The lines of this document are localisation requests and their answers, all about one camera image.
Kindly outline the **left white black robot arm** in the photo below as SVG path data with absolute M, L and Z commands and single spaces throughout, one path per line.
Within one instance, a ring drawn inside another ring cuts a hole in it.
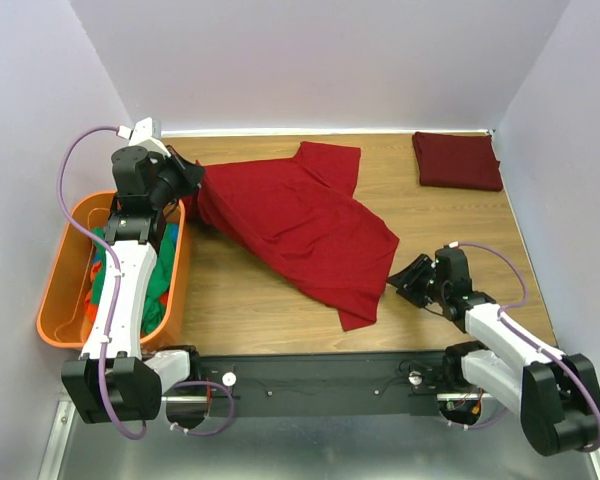
M 91 333 L 62 383 L 88 424 L 153 420 L 169 389 L 194 393 L 202 380 L 189 347 L 143 357 L 141 320 L 166 230 L 165 210 L 196 193 L 205 170 L 172 147 L 126 146 L 111 156 L 116 185 L 95 241 L 105 250 L 104 284 Z

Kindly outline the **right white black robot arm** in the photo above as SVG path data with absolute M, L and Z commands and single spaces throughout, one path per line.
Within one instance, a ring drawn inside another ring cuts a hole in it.
M 477 387 L 518 416 L 533 449 L 551 456 L 600 448 L 600 386 L 582 354 L 566 354 L 532 335 L 474 288 L 465 242 L 419 255 L 387 282 L 413 306 L 431 304 L 471 341 L 446 349 L 440 379 L 449 390 Z

